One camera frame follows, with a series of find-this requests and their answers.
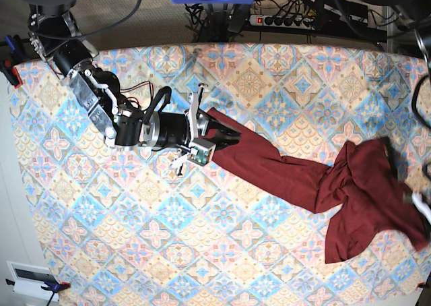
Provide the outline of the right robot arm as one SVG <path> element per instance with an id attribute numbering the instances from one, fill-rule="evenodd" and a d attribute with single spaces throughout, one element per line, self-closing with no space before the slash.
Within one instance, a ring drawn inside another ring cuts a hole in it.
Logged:
<path id="1" fill-rule="evenodd" d="M 35 52 L 59 73 L 108 147 L 176 149 L 180 155 L 171 166 L 181 171 L 186 162 L 205 166 L 216 151 L 240 141 L 237 129 L 200 109 L 203 84 L 189 94 L 183 114 L 165 111 L 172 95 L 168 86 L 151 91 L 146 108 L 127 98 L 118 77 L 94 65 L 97 51 L 71 13 L 77 0 L 23 1 L 30 6 L 28 33 Z"/>

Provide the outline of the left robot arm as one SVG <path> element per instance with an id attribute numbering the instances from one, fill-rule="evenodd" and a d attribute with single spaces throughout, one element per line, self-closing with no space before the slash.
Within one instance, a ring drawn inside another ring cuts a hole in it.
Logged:
<path id="1" fill-rule="evenodd" d="M 430 136 L 430 0 L 381 0 L 395 15 L 387 28 L 389 46 L 413 56 L 411 113 L 420 134 Z"/>

